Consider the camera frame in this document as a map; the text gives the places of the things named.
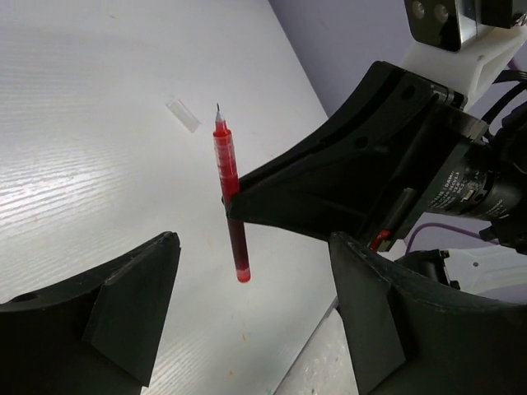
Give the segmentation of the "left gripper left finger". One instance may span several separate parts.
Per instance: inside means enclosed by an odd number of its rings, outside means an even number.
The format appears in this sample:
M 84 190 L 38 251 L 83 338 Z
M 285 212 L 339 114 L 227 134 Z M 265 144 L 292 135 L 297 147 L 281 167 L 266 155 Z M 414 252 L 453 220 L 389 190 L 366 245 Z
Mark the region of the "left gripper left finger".
M 148 387 L 180 261 L 164 232 L 1 305 L 3 394 L 139 394 Z

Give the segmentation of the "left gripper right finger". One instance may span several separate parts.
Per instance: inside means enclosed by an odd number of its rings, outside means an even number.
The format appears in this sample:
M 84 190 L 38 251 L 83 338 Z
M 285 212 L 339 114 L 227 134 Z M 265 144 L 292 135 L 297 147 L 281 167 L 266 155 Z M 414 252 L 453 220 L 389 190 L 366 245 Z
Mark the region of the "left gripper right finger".
M 524 305 L 432 281 L 344 233 L 329 254 L 359 393 L 525 393 Z

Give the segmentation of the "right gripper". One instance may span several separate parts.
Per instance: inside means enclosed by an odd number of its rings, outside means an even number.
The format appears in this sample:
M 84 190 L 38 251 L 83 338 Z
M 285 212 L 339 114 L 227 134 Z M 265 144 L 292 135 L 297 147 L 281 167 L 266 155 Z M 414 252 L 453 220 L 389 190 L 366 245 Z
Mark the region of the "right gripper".
M 308 137 L 240 180 L 227 215 L 327 240 L 339 230 L 378 234 L 374 210 L 406 165 L 417 126 L 436 104 L 436 83 L 387 62 L 373 63 L 343 105 Z M 478 232 L 517 252 L 526 250 L 526 103 L 492 135 L 466 146 L 447 172 L 426 183 L 433 194 L 413 203 L 420 213 L 471 217 Z

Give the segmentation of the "dark red ink pen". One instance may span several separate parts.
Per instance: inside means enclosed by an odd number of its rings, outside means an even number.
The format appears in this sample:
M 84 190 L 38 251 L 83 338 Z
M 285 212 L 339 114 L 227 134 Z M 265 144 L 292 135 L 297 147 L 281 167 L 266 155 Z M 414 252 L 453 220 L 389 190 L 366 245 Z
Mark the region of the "dark red ink pen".
M 222 190 L 222 202 L 227 208 L 231 199 L 240 191 L 236 154 L 232 132 L 224 119 L 220 105 L 217 104 L 215 128 L 212 133 L 217 171 Z M 231 251 L 236 268 L 236 278 L 240 283 L 250 281 L 250 262 L 243 222 L 226 218 L 231 241 Z

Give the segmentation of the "clear small cap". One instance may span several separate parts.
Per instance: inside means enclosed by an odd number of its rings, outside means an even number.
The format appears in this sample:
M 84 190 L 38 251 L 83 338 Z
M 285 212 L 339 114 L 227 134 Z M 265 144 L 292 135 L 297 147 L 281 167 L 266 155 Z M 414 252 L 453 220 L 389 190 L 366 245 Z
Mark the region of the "clear small cap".
M 189 132 L 194 133 L 199 129 L 201 122 L 181 100 L 170 97 L 166 107 Z

